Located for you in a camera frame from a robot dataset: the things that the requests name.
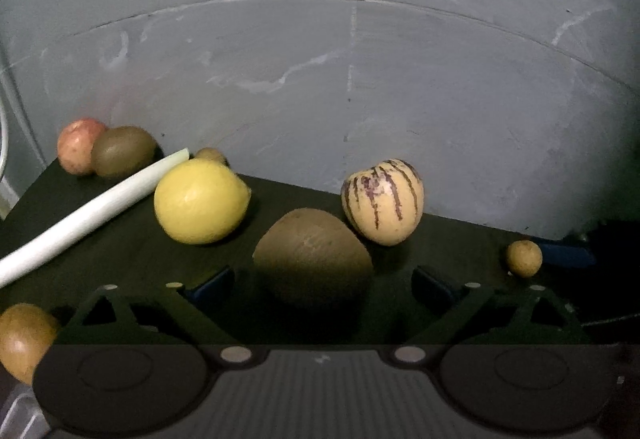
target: small round fruit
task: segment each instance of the small round fruit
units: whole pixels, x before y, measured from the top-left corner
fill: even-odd
[[[83,117],[68,124],[58,138],[58,161],[70,174],[89,175],[94,171],[91,151],[107,127],[97,119]]]
[[[119,126],[104,132],[91,152],[92,165],[99,177],[124,179],[149,166],[158,143],[138,126]]]
[[[196,155],[194,155],[193,158],[217,161],[225,166],[229,165],[224,154],[220,150],[217,150],[215,148],[202,148],[196,152]]]
[[[249,187],[225,165],[191,159],[160,180],[154,208],[162,229],[174,241],[209,244],[240,225],[250,198]]]
[[[59,329],[58,321],[35,305],[9,307],[0,316],[0,362],[15,379],[30,385]]]
[[[506,252],[509,270],[521,278],[530,278],[542,266],[542,251],[535,242],[513,242]]]

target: brown kiwi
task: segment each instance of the brown kiwi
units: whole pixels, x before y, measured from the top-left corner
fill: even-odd
[[[363,294],[373,276],[361,241],[331,213],[300,208],[260,239],[254,264],[273,294],[296,307],[334,308]]]
[[[125,178],[149,166],[158,143],[137,126],[119,126],[104,132],[94,143],[91,162],[96,174]]]
[[[59,329],[58,321],[35,305],[9,307],[0,315],[0,362],[15,379],[30,385]]]

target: lemon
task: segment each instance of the lemon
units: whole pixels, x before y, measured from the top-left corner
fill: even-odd
[[[183,244],[224,239],[246,215],[251,190],[225,165],[192,159],[172,168],[154,194],[162,229]]]

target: curved wall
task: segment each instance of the curved wall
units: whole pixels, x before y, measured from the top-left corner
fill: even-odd
[[[0,0],[22,193],[82,115],[338,192],[391,156],[426,211],[543,237],[640,213],[639,0]]]

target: metal screw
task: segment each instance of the metal screw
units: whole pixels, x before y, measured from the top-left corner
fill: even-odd
[[[394,352],[394,356],[396,356],[398,361],[402,361],[403,363],[418,363],[427,357],[427,353],[415,345],[405,345],[398,347]]]
[[[246,347],[239,347],[237,345],[222,349],[220,357],[228,363],[244,363],[251,359],[252,353]]]

